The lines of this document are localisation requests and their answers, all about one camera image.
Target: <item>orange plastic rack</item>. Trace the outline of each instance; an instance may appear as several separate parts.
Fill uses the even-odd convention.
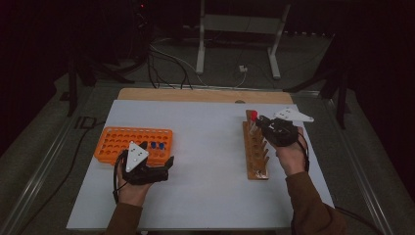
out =
[[[131,141],[137,145],[147,141],[147,166],[160,166],[170,158],[172,140],[173,132],[169,129],[108,126],[101,134],[94,157],[101,163],[114,165],[121,151],[128,149]],[[151,147],[152,142],[156,142],[154,149]],[[159,148],[160,143],[164,144],[163,150]]]

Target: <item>brown sleeve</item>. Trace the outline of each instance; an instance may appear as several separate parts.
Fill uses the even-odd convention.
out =
[[[286,181],[297,234],[346,234],[345,219],[321,201],[307,172],[293,174]]]
[[[143,208],[118,203],[105,235],[135,235]]]

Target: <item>gray floor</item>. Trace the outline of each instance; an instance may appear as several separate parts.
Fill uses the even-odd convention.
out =
[[[246,80],[239,88],[280,90],[291,87],[312,77],[330,44],[330,39],[284,36],[277,52],[277,60],[283,74],[282,79],[278,81],[271,78],[265,52],[267,43],[265,39],[240,46],[233,46],[229,41],[225,42],[226,45],[208,44],[203,75],[197,78],[192,69],[185,66],[192,85],[198,88],[236,89],[235,86],[243,79],[243,74],[238,72],[237,66],[245,65],[248,67]],[[157,50],[187,61],[192,67],[196,64],[197,40],[177,42],[166,39],[153,45]],[[184,76],[180,67],[155,59],[155,68],[161,78],[179,88]],[[136,81],[128,86],[151,87],[146,66],[126,77]],[[333,101],[321,100],[316,96],[321,85],[322,83],[318,83],[300,94],[293,94],[293,99],[302,112],[315,118],[315,122],[307,123],[306,128],[335,205],[384,226],[386,234],[413,234],[415,206],[392,168],[379,139],[360,110],[353,92],[347,93],[349,112],[346,114],[346,130],[341,130],[333,119]],[[66,76],[57,80],[56,96],[0,159],[2,228],[13,222],[16,223],[16,227],[25,224],[52,195],[68,172],[78,141],[85,131],[74,128],[77,118],[94,117],[98,121],[105,121],[112,101],[126,85],[103,76],[95,87],[79,85],[80,104],[73,118],[66,117],[68,103],[59,101],[67,87]],[[69,231],[66,230],[66,224],[101,130],[101,126],[98,126],[85,135],[68,180],[23,234],[97,233]],[[32,195],[37,194],[35,199],[25,201],[27,207],[18,208],[22,209],[22,214],[10,217],[11,214],[15,214],[12,212],[16,208],[16,203],[21,202],[19,206],[22,205],[19,196],[23,194],[30,177],[42,160],[52,155],[56,158],[50,162],[50,170],[44,172],[45,179],[39,181],[37,186],[40,190],[32,192]],[[346,219],[349,234],[375,234],[356,220],[348,217]],[[276,234],[290,234],[290,231],[282,229]]]

